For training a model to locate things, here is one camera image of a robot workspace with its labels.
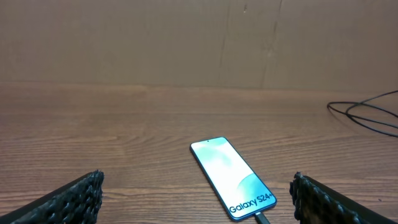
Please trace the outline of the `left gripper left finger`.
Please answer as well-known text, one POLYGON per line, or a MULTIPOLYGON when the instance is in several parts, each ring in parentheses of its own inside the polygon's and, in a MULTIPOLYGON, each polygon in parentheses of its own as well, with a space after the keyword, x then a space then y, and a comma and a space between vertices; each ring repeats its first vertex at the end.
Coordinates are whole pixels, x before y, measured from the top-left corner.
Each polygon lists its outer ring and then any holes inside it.
POLYGON ((1 224, 95 224, 104 173, 89 172, 1 217, 1 224))

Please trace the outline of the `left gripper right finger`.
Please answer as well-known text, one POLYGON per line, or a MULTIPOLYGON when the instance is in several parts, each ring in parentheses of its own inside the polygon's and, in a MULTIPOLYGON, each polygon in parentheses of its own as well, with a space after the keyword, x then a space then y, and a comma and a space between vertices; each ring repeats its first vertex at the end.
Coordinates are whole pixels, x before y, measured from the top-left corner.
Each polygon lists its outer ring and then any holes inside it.
POLYGON ((300 172, 289 193, 301 224, 397 224, 300 172))

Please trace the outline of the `Samsung Galaxy smartphone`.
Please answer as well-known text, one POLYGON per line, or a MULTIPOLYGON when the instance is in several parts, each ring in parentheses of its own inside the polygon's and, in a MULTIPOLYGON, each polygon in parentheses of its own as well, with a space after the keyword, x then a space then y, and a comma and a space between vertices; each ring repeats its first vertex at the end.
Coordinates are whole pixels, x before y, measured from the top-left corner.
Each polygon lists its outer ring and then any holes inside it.
POLYGON ((194 142, 190 151, 232 221, 277 205, 270 188, 225 137, 194 142))

